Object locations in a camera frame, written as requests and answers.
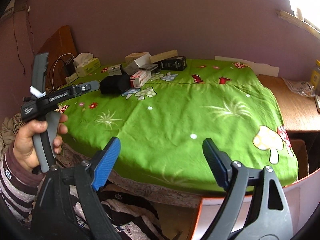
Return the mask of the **striped left sleeve forearm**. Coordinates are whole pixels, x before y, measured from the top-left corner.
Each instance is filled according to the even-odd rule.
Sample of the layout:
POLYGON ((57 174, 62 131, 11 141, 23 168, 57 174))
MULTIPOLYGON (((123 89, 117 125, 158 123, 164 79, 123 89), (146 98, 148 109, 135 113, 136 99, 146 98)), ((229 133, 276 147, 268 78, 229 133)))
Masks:
POLYGON ((33 210, 33 202, 44 174, 25 170, 17 161, 11 144, 1 160, 1 197, 21 223, 25 223, 33 210))

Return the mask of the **person's left hand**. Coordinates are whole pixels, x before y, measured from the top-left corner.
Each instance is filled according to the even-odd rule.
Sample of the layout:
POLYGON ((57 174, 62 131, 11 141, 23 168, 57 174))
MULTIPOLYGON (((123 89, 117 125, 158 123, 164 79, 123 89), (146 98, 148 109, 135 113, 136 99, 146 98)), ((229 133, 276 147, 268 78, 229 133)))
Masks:
MULTIPOLYGON (((53 141, 53 149, 56 154, 62 150, 63 139, 62 134, 67 134, 68 128, 64 124, 68 120, 68 116, 61 114, 59 125, 57 128, 57 136, 53 141)), ((48 123, 46 121, 32 120, 22 126, 17 133, 13 154, 18 163, 28 172, 32 172, 34 168, 39 166, 39 160, 33 145, 33 135, 41 134, 47 130, 48 123)))

